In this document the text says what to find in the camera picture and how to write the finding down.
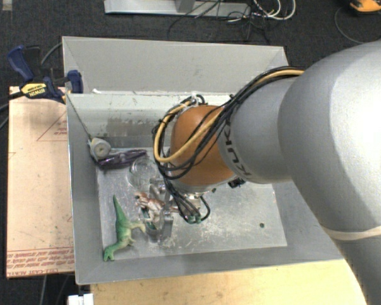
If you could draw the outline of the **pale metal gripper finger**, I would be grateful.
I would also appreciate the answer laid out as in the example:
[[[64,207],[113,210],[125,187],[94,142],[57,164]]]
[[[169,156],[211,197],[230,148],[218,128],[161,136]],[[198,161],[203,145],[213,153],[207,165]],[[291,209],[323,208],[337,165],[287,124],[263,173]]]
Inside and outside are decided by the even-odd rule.
[[[154,223],[152,221],[148,221],[150,219],[149,213],[148,212],[143,212],[143,217],[144,217],[144,223],[145,223],[145,230],[146,233],[151,237],[151,238],[158,238],[160,235],[160,228],[159,224]]]
[[[160,243],[164,243],[171,238],[173,221],[174,218],[171,214],[164,214],[161,226]]]

